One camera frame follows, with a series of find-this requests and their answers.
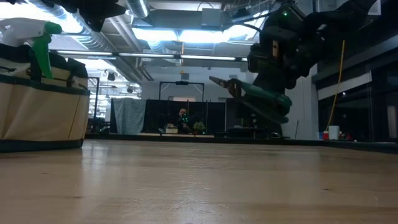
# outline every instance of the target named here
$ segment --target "wall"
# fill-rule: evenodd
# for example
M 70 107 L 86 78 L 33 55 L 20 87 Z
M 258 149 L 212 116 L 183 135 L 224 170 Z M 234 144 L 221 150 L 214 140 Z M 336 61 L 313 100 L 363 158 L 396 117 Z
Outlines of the wall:
M 299 78 L 293 90 L 286 90 L 285 94 L 292 100 L 293 105 L 287 115 L 289 122 L 282 125 L 284 136 L 295 139 L 297 129 L 296 139 L 319 139 L 318 93 L 311 80 L 311 76 L 315 74 L 317 74 L 317 66 L 311 68 L 307 78 Z
M 201 101 L 202 94 L 199 92 L 201 90 L 201 85 L 196 85 L 199 90 L 197 90 L 193 85 L 181 86 L 176 84 L 170 84 L 167 87 L 167 84 L 164 83 L 162 85 L 161 100 L 168 100 L 169 96 L 187 96 L 187 97 L 195 97 L 197 101 Z M 159 99 L 159 82 L 145 82 L 142 84 L 142 99 Z M 231 98 L 231 95 L 228 91 L 218 85 L 215 84 L 206 84 L 205 85 L 205 101 L 218 102 L 218 98 Z

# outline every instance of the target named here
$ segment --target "spray bottle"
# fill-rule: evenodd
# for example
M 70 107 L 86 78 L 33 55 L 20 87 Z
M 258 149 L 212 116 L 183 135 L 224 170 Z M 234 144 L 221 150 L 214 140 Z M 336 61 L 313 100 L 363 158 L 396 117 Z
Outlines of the spray bottle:
M 53 78 L 49 59 L 49 43 L 52 34 L 60 34 L 62 28 L 53 22 L 36 19 L 12 18 L 0 21 L 2 44 L 18 47 L 28 42 L 37 62 L 47 78 Z

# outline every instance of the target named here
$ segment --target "canvas tool bag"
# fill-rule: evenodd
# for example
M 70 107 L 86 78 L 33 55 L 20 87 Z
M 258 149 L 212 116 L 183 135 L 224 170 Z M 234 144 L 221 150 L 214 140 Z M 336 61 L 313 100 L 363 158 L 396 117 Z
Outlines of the canvas tool bag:
M 90 92 L 85 65 L 50 54 L 45 78 L 28 45 L 0 44 L 0 152 L 81 147 Z

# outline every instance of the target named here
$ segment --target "gray curtain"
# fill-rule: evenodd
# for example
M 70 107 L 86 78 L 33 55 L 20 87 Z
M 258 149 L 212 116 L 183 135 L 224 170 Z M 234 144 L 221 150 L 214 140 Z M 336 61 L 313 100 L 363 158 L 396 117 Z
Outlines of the gray curtain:
M 139 134 L 144 127 L 146 100 L 113 99 L 118 134 Z

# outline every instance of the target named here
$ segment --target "green spray nozzle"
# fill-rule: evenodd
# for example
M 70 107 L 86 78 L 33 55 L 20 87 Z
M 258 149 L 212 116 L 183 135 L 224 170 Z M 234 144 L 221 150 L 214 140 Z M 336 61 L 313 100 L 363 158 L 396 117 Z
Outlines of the green spray nozzle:
M 54 78 L 51 70 L 49 57 L 49 43 L 51 43 L 51 34 L 62 33 L 60 25 L 53 22 L 46 22 L 44 24 L 44 33 L 40 37 L 33 38 L 32 50 L 35 52 L 37 62 L 47 78 Z

